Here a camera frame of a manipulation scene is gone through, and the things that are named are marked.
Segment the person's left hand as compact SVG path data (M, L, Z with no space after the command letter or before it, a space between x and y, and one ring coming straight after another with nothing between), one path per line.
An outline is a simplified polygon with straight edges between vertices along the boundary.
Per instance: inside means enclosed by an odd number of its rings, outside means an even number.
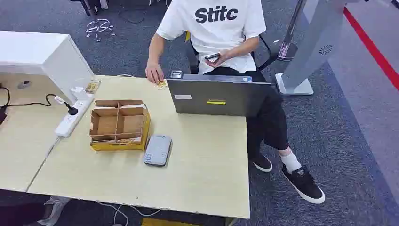
M222 63L229 60L231 58L232 50L223 50L219 53L219 57L214 61L210 61L208 59L205 60L205 63L213 68L219 67Z

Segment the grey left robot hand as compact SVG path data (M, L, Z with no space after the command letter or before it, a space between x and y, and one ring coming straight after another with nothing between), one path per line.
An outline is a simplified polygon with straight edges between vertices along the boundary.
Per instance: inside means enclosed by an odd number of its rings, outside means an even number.
M54 226L61 216L62 210L71 199L68 197L51 196L44 204L45 214L37 222L44 226Z

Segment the person's right hand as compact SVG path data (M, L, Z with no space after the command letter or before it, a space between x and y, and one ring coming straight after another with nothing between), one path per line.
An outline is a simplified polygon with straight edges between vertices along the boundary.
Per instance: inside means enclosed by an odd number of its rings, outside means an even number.
M164 80L164 73L159 63L147 63L145 74L146 78L154 84L159 84Z

